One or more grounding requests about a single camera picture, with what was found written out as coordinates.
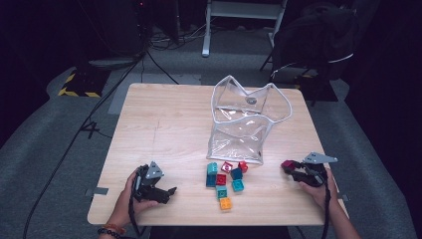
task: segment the bracelet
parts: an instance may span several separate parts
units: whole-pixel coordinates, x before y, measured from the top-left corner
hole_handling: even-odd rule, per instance
[[[114,230],[116,230],[117,232],[118,232],[118,234],[120,234],[120,235],[124,235],[124,233],[126,233],[126,230],[124,229],[124,228],[122,228],[122,227],[118,227],[117,225],[115,225],[115,224],[106,224],[106,225],[104,225],[103,226],[103,228],[106,228],[106,229],[114,229]]]
[[[107,230],[105,228],[100,228],[97,232],[99,233],[99,235],[100,234],[108,234],[108,235],[114,237],[115,239],[120,239],[120,235],[118,235],[117,233],[115,233],[113,231]]]

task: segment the black chair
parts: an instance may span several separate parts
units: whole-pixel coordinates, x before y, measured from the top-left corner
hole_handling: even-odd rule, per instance
[[[284,68],[304,68],[306,70],[296,77],[295,84],[300,84],[308,70],[316,70],[314,106],[329,81],[340,78],[353,55],[357,18],[355,11],[326,2],[306,7],[301,16],[276,33],[273,51],[260,71],[272,59],[271,82]]]

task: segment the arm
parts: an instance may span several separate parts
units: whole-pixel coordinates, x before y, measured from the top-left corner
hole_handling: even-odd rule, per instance
[[[329,201],[329,218],[331,220],[332,227],[334,228],[335,235],[338,239],[359,239],[360,236],[354,226],[351,224],[347,215],[338,203],[337,188],[335,186],[334,179],[330,169],[326,170],[328,176],[328,188],[331,194],[331,200]],[[325,210],[325,189],[321,187],[311,187],[304,182],[300,182],[302,189],[310,194],[316,204]]]
[[[124,228],[127,224],[130,223],[130,218],[128,214],[128,204],[132,189],[133,180],[135,178],[135,172],[130,175],[130,177],[127,179],[126,186],[124,187],[124,190],[120,193],[120,196],[117,199],[117,202],[115,203],[114,211],[112,212],[111,216],[108,219],[107,225],[115,225],[117,228]],[[158,202],[156,201],[141,201],[138,202],[136,200],[133,200],[133,210],[134,215],[138,215],[141,211],[153,207],[155,205],[158,205]],[[110,230],[112,232],[116,232],[117,230],[115,228],[108,227],[107,230]],[[99,236],[99,239],[115,239],[113,236],[108,234],[101,234]]]

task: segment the clear plastic bin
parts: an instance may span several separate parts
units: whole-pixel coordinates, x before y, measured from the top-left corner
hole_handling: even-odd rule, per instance
[[[291,103],[274,84],[247,91],[232,76],[215,86],[211,109],[207,158],[260,164],[271,128],[292,115]]]

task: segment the white stand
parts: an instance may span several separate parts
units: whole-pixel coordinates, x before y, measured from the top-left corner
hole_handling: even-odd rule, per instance
[[[273,33],[269,33],[269,38],[274,47],[274,35],[279,31],[283,15],[288,0],[280,4],[260,4],[260,3],[238,3],[238,2],[219,2],[208,0],[206,30],[202,56],[209,57],[211,42],[211,16],[219,17],[238,17],[238,18],[257,18],[276,20]]]

